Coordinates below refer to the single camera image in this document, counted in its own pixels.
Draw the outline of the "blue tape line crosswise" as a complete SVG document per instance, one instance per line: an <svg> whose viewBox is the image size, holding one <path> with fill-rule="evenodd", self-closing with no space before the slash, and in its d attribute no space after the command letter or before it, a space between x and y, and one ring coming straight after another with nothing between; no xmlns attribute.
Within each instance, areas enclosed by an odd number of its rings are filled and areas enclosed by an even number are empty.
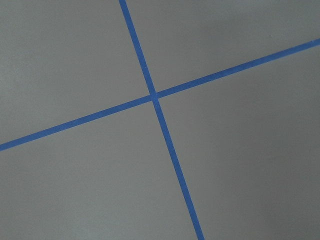
<svg viewBox="0 0 320 240"><path fill-rule="evenodd" d="M187 89L199 86L199 85L203 85L205 83L215 81L217 79L224 78L226 76L230 76L235 73L238 73L238 72L250 69L250 68L254 68L256 66L263 65L265 63L275 61L277 59L280 59L280 58L283 58L283 57L286 57L289 55L293 55L293 54L296 54L298 52L301 52L301 51L304 51L307 49L311 49L313 47L317 47L319 45L320 45L320 40L315 39L315 40L312 40L312 41L309 41L309 42L306 42L306 43L303 43L303 44L300 44L300 45L297 45L297 46L294 46L294 47L291 47L291 48L288 48L288 49L285 49L285 50L282 50L282 51L279 51L279 52L276 52L276 53L273 53L273 54L270 54L270 55L267 55L267 56L264 56L261 58L257 58L257 59L239 64L239 65L224 69L222 71L219 71L219 72L207 75L207 76L203 76L203 77L200 77L200 78L197 78L197 79L194 79L194 80L167 88L165 90L161 90L161 91L157 92L156 95L159 98L164 98L166 96L173 95L175 93L178 93L178 92L181 92L181 91L184 91L184 90L187 90ZM61 132L61 131L64 131L64 130L67 130L67 129L70 129L70 128L73 128L73 127L76 127L79 125L83 125L85 123L92 122L94 120L104 118L106 116L109 116L109 115L130 109L130 108L148 103L151 100L152 99L149 95L143 96L143 97L122 103L120 105L116 105L116 106L113 106L113 107L110 107L110 108L107 108L107 109L80 117L80 118L77 118L77 119L74 119L74 120L47 128L47 129L23 136L23 137L19 137L17 139L2 143L0 145L0 150L4 151L4 150L10 149L10 148L14 148L16 146L23 145L25 143L32 142L34 140L41 139L41 138L47 137L49 135L53 135L55 133L58 133L58 132Z"/></svg>

